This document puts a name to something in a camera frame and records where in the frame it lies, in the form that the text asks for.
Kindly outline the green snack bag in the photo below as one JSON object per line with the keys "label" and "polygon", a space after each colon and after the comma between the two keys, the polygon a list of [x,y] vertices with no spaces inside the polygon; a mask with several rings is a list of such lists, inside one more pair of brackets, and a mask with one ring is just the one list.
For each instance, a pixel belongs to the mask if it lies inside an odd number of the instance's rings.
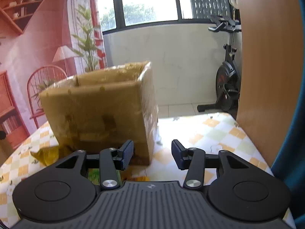
{"label": "green snack bag", "polygon": [[87,178],[94,184],[100,185],[100,171],[99,169],[89,169]]}

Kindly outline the checkered floral tablecloth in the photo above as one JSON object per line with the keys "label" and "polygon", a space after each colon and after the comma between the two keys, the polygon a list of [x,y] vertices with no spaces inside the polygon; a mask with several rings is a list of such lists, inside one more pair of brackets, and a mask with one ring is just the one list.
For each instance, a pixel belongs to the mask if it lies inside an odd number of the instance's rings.
{"label": "checkered floral tablecloth", "polygon": [[[155,146],[150,166],[129,166],[121,173],[123,180],[178,180],[183,182],[185,171],[180,171],[171,155],[171,141],[178,139],[186,148],[196,147],[208,154],[228,150],[258,168],[271,173],[270,167],[250,138],[227,113],[162,118],[158,121]],[[58,145],[49,123],[42,125],[27,138],[1,166],[1,220],[7,227],[19,221],[12,201],[15,186],[42,169],[44,165],[32,156],[44,147]]]}

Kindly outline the brown cardboard box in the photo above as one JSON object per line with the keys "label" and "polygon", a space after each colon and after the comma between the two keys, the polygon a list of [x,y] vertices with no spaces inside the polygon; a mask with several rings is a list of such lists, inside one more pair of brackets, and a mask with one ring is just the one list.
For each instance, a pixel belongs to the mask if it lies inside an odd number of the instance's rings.
{"label": "brown cardboard box", "polygon": [[60,146],[96,154],[134,143],[133,165],[153,158],[158,105],[149,61],[75,75],[39,95]]}

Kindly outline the yellow puffed snack bag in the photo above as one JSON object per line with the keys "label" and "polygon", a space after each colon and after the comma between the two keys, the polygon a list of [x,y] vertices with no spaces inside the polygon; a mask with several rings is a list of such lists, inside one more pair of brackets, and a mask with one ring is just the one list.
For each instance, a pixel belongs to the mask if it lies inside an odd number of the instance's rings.
{"label": "yellow puffed snack bag", "polygon": [[50,166],[59,159],[59,146],[43,147],[38,151],[30,151],[30,154],[44,166]]}

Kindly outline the black exercise bike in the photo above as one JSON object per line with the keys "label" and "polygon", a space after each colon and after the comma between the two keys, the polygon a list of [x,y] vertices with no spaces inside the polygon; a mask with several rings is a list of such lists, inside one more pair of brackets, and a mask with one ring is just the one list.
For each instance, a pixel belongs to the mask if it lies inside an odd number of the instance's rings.
{"label": "black exercise bike", "polygon": [[235,21],[226,16],[211,15],[211,21],[216,24],[215,27],[209,27],[208,30],[214,33],[229,33],[229,42],[223,46],[225,49],[225,59],[216,73],[216,96],[214,104],[198,105],[197,110],[204,112],[210,109],[221,109],[228,112],[232,109],[238,109],[238,100],[240,96],[241,74],[235,63],[234,35],[241,32],[236,28],[239,21]]}

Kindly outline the wooden cabinet panel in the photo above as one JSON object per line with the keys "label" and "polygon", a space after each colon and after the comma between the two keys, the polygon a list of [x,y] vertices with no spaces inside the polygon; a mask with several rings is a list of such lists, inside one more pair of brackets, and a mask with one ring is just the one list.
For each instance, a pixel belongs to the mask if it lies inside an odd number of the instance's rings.
{"label": "wooden cabinet panel", "polygon": [[299,0],[238,0],[242,80],[237,122],[272,165],[300,93],[304,36]]}

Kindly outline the black framed window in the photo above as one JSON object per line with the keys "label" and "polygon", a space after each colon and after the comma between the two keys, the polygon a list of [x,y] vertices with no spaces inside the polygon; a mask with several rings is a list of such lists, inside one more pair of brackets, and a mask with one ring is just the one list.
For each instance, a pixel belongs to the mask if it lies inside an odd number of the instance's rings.
{"label": "black framed window", "polygon": [[184,23],[211,23],[211,15],[232,17],[229,0],[97,0],[105,33]]}

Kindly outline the pink room-print wall tapestry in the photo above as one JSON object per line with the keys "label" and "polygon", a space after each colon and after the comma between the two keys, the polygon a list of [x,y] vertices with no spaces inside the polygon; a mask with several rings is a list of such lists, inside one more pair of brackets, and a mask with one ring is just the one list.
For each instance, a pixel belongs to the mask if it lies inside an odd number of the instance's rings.
{"label": "pink room-print wall tapestry", "polygon": [[107,66],[98,0],[1,0],[1,156],[46,121],[42,89]]}

